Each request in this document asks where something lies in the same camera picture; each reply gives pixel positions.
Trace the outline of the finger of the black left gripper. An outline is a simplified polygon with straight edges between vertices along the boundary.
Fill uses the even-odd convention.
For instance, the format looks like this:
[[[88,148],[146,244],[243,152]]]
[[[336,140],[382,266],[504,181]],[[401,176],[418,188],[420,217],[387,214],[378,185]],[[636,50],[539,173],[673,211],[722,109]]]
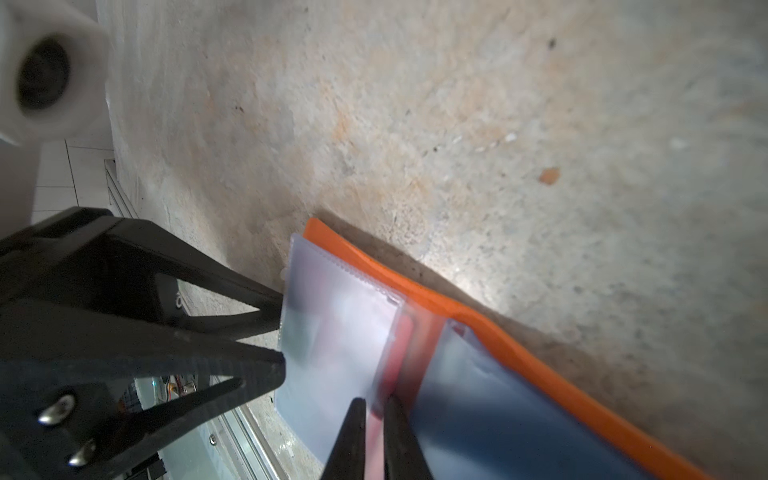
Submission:
[[[191,285],[249,306],[194,316]],[[1,239],[1,300],[28,298],[241,340],[280,326],[282,294],[204,254],[159,225],[72,207]]]
[[[1,309],[1,475],[119,477],[285,376],[274,350],[12,301]]]

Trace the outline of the orange card holder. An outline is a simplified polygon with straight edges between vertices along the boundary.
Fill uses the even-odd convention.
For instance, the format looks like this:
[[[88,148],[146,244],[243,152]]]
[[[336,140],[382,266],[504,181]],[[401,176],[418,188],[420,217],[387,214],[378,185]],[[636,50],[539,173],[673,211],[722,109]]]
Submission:
[[[539,361],[471,307],[311,219],[291,239],[277,412],[326,464],[351,401],[367,418],[402,307],[445,318],[411,410],[434,479],[700,479],[703,472]]]

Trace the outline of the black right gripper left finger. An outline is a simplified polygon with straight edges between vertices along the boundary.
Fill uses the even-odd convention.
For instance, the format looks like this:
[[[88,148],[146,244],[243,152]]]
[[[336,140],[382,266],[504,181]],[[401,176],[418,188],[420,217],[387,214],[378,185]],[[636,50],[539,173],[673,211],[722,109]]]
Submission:
[[[366,456],[366,401],[354,398],[326,462],[321,480],[363,480]]]

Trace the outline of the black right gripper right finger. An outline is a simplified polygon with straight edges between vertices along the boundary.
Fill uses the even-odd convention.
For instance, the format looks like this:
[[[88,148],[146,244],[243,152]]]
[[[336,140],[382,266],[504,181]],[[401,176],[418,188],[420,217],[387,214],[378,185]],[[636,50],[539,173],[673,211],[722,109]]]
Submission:
[[[385,405],[384,474],[387,480],[433,480],[418,439],[401,401],[391,396]]]

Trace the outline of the red credit card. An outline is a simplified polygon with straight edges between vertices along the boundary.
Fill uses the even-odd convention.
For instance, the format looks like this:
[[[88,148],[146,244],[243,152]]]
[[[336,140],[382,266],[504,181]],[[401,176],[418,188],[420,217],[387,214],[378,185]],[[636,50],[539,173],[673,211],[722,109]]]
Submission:
[[[390,396],[395,396],[406,410],[412,409],[444,323],[444,317],[408,302],[393,324],[379,361],[366,422],[366,480],[385,477],[386,402]]]

